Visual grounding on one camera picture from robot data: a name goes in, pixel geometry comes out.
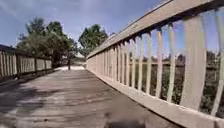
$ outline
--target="railing baluster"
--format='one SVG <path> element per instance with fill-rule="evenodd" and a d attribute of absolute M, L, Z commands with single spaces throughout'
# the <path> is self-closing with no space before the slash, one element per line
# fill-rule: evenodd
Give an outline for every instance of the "railing baluster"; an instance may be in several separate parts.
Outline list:
<path fill-rule="evenodd" d="M 124 78 L 125 78 L 125 44 L 122 43 L 121 44 L 121 63 L 122 63 L 122 68 L 121 68 L 121 71 L 122 71 L 122 76 L 121 76 L 121 83 L 125 84 L 124 83 Z"/>
<path fill-rule="evenodd" d="M 161 87 L 162 87 L 162 73 L 163 73 L 163 56 L 162 56 L 162 30 L 159 28 L 157 30 L 157 36 L 158 36 L 158 68 L 157 68 L 157 82 L 156 82 L 156 97 L 160 97 L 161 93 Z"/>
<path fill-rule="evenodd" d="M 202 19 L 194 16 L 184 20 L 186 66 L 180 104 L 198 110 L 206 72 L 206 46 Z"/>
<path fill-rule="evenodd" d="M 115 49 L 114 47 L 112 49 L 112 79 L 115 80 Z"/>
<path fill-rule="evenodd" d="M 118 81 L 118 47 L 115 47 L 115 79 Z"/>
<path fill-rule="evenodd" d="M 130 52 L 129 52 L 129 43 L 125 43 L 126 50 L 126 85 L 130 86 Z"/>
<path fill-rule="evenodd" d="M 3 76 L 6 77 L 6 63 L 5 63 L 5 52 L 2 52 L 2 64 L 3 64 L 3 68 L 2 68 L 2 71 L 3 71 Z"/>
<path fill-rule="evenodd" d="M 148 60 L 147 60 L 147 77 L 146 77 L 146 94 L 150 92 L 151 69 L 152 69 L 152 38 L 151 33 L 147 33 L 148 42 Z"/>
<path fill-rule="evenodd" d="M 220 56 L 221 56 L 221 61 L 220 61 L 220 79 L 219 79 L 219 85 L 218 85 L 218 89 L 216 92 L 216 98 L 215 98 L 215 102 L 213 105 L 213 109 L 212 109 L 212 113 L 211 115 L 215 116 L 218 108 L 219 108 L 219 104 L 221 101 L 221 96 L 222 96 L 222 92 L 223 92 L 223 86 L 224 86 L 224 21 L 222 19 L 222 17 L 218 14 L 219 10 L 216 10 L 216 22 L 217 22 L 217 29 L 218 29 L 218 36 L 219 36 L 219 48 L 220 48 Z"/>
<path fill-rule="evenodd" d="M 169 35 L 170 35 L 170 51 L 171 51 L 171 65 L 170 65 L 170 80 L 169 80 L 169 89 L 167 95 L 167 101 L 172 101 L 173 96 L 173 88 L 174 88 L 174 77 L 175 77 L 175 60 L 176 60 L 176 52 L 175 52 L 175 39 L 174 39 L 174 30 L 173 25 L 169 24 Z"/>
<path fill-rule="evenodd" d="M 121 46 L 118 45 L 118 81 L 121 82 Z"/>
<path fill-rule="evenodd" d="M 109 49 L 109 77 L 111 78 L 112 76 L 112 53 L 111 53 L 111 48 Z"/>
<path fill-rule="evenodd" d="M 135 40 L 132 40 L 132 75 L 131 75 L 131 86 L 132 88 L 135 88 Z"/>
<path fill-rule="evenodd" d="M 138 59 L 138 90 L 142 90 L 142 60 L 143 60 L 143 44 L 142 36 L 138 36 L 139 40 L 139 59 Z"/>

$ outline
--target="wooden bridge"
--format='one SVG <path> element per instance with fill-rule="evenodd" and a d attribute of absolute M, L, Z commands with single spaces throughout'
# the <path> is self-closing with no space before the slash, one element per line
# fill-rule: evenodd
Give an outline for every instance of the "wooden bridge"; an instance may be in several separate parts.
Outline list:
<path fill-rule="evenodd" d="M 86 69 L 29 82 L 52 71 L 51 60 L 0 46 L 0 126 L 224 128 L 223 5 L 223 0 L 169 0 L 95 49 Z M 215 15 L 219 45 L 213 58 L 202 18 L 208 11 Z M 184 28 L 181 59 L 176 22 Z M 164 27 L 170 43 L 165 59 Z"/>

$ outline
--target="tree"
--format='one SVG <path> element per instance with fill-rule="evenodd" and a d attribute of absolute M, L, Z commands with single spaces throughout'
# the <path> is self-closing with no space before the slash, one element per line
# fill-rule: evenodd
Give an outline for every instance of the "tree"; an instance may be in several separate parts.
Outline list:
<path fill-rule="evenodd" d="M 108 38 L 105 30 L 103 30 L 100 25 L 95 24 L 90 28 L 85 28 L 81 36 L 79 37 L 79 42 L 82 48 L 79 52 L 86 57 L 93 49 L 102 44 Z"/>
<path fill-rule="evenodd" d="M 68 58 L 68 52 L 73 51 L 73 56 L 77 53 L 76 42 L 63 33 L 60 22 L 54 21 L 45 25 L 42 18 L 34 18 L 26 25 L 26 30 L 27 35 L 20 34 L 17 48 L 39 56 L 51 57 L 53 66 L 59 66 L 64 56 Z"/>

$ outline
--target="bridge deck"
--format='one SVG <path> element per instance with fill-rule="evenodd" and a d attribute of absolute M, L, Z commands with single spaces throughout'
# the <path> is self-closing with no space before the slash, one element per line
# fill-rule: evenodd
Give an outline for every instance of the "bridge deck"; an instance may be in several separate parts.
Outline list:
<path fill-rule="evenodd" d="M 0 127 L 103 128 L 123 119 L 138 119 L 150 128 L 174 127 L 86 70 L 0 87 Z"/>

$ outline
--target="blue sky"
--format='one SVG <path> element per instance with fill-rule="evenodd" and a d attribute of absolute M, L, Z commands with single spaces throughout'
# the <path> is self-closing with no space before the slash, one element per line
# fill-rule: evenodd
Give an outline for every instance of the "blue sky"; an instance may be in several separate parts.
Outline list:
<path fill-rule="evenodd" d="M 163 0 L 0 0 L 0 44 L 15 46 L 34 17 L 60 21 L 74 40 L 85 27 L 100 24 L 119 32 Z"/>

